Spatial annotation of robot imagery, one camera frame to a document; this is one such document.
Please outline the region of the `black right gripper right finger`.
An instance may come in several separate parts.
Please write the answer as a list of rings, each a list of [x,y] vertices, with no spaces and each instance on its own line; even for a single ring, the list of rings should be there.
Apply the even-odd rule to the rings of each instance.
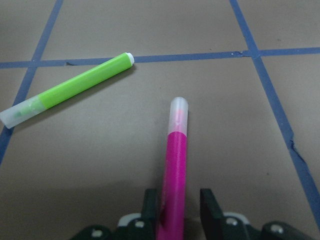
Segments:
[[[205,233],[221,233],[223,212],[209,188],[200,189],[200,220]]]

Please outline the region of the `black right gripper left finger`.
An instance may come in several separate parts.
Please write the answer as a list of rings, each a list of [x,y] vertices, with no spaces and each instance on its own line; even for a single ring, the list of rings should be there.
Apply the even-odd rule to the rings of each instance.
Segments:
[[[148,188],[144,191],[144,198],[141,210],[141,218],[156,225],[158,215],[158,193],[155,188]]]

